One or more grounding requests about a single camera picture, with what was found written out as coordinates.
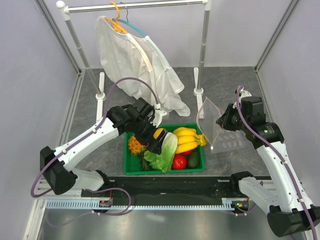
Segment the green plastic lettuce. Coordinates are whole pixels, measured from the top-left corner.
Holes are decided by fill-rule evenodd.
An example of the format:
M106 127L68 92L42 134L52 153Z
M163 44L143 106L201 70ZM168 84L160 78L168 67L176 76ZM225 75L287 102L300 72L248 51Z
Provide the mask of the green plastic lettuce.
M144 159L149 165L162 173L168 173L172 169L175 152L178 146L178 138L171 132L168 132L161 146L161 153L156 154L148 150L144 152Z

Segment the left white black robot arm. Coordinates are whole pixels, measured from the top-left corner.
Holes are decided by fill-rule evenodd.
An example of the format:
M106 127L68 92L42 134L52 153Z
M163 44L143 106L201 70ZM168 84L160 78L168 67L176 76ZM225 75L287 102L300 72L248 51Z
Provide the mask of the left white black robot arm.
M157 137L154 134L166 115L167 112L158 105L151 106L143 98L133 104L114 106L106 116L73 140L55 149L44 147L40 151L41 174L55 195L71 189L84 189L104 197L109 193L110 185L102 171L77 169L77 164L101 145L124 133L133 133L148 151L159 155L168 132L162 130Z

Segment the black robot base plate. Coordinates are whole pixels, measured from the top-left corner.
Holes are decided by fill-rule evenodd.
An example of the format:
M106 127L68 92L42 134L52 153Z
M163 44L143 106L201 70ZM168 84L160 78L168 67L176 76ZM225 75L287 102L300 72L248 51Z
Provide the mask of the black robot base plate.
M133 206L221 205L222 199L246 199L236 191L230 176L118 176L107 188L122 188Z

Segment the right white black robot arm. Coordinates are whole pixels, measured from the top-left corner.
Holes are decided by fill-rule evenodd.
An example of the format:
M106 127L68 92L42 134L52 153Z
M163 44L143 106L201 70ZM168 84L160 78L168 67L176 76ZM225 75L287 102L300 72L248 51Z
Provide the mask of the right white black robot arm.
M261 97L244 91L230 103L216 120L224 130L243 131L266 165L276 194L258 183L248 171L231 175L229 191L235 197L243 194L264 211L272 232L284 237L311 231L318 240L316 226L320 223L320 208L315 206L302 187L287 153L284 137L278 125L266 120Z

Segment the clear dotted zip top bag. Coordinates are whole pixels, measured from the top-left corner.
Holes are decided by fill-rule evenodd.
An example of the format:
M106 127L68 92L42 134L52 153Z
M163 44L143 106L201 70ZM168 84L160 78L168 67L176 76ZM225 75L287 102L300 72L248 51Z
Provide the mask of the clear dotted zip top bag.
M221 116L221 110L206 97L197 113L196 123L207 140L207 145L210 145L210 152L217 154L243 149L245 141L238 130L225 130L216 123Z

